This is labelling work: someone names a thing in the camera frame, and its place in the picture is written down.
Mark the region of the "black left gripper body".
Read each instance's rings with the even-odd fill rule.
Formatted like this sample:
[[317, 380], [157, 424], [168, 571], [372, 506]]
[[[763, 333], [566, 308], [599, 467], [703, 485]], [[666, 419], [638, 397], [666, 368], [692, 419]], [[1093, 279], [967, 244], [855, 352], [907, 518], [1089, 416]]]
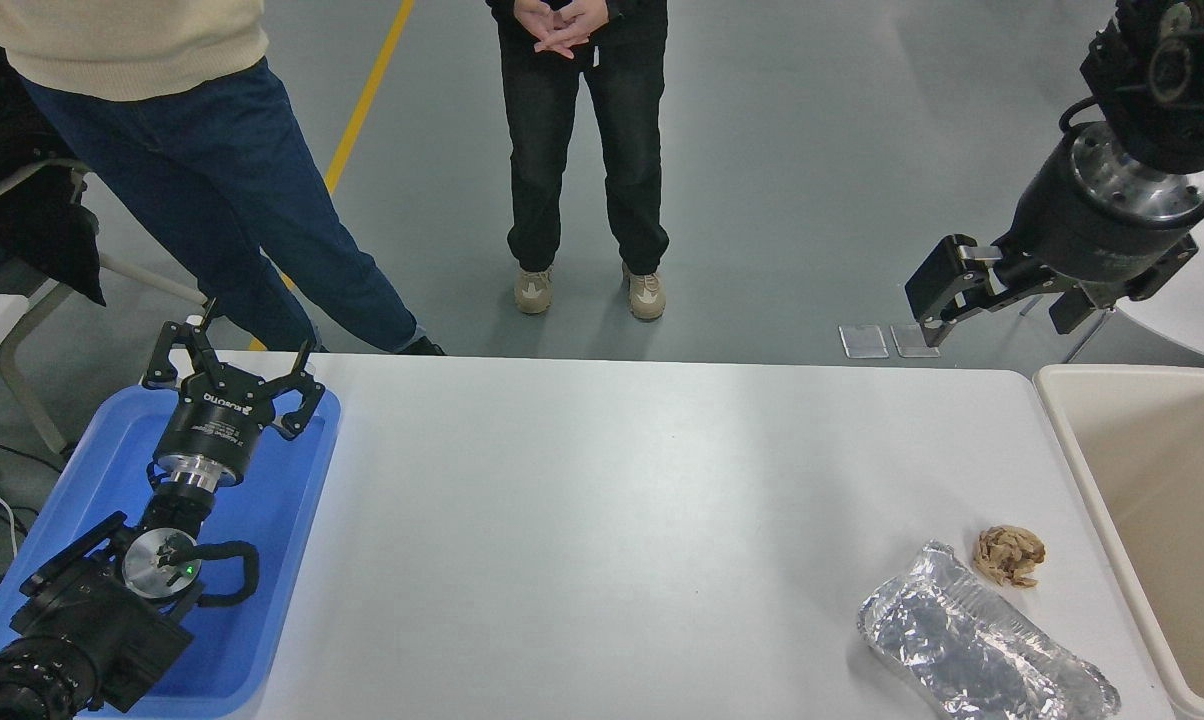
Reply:
[[181, 382], [181, 401], [157, 445], [157, 464], [173, 471], [178, 458], [200, 456], [224, 474], [244, 474], [262, 427], [275, 419], [265, 380], [235, 366], [203, 368]]

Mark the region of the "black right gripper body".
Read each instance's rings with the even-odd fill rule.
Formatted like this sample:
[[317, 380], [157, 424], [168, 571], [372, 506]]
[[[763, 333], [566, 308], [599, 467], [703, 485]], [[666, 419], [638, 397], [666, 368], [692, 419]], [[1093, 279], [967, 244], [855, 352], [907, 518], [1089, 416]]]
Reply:
[[1112, 132], [1069, 132], [1001, 237], [1001, 283], [1029, 284], [1046, 270], [1073, 281], [1131, 281], [1198, 220], [1200, 175], [1152, 169]]

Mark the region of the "person's right hand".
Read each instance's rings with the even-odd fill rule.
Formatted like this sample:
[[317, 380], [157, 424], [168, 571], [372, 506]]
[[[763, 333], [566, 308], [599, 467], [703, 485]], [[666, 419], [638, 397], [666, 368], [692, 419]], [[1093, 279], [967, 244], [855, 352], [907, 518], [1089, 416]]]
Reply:
[[571, 23], [563, 14], [556, 12], [543, 1], [512, 2], [512, 14], [526, 33], [535, 37], [535, 53], [553, 53], [566, 59], [574, 59], [571, 41], [562, 33], [569, 33]]

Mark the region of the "person's left hand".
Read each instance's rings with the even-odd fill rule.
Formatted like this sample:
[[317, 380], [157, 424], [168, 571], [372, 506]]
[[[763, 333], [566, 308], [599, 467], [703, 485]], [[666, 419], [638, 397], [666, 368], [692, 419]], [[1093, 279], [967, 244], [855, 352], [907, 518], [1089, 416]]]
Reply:
[[573, 58], [576, 46], [588, 45], [590, 36], [610, 22], [606, 1], [573, 1], [550, 13], [550, 33], [535, 45], [537, 53], [557, 53]]

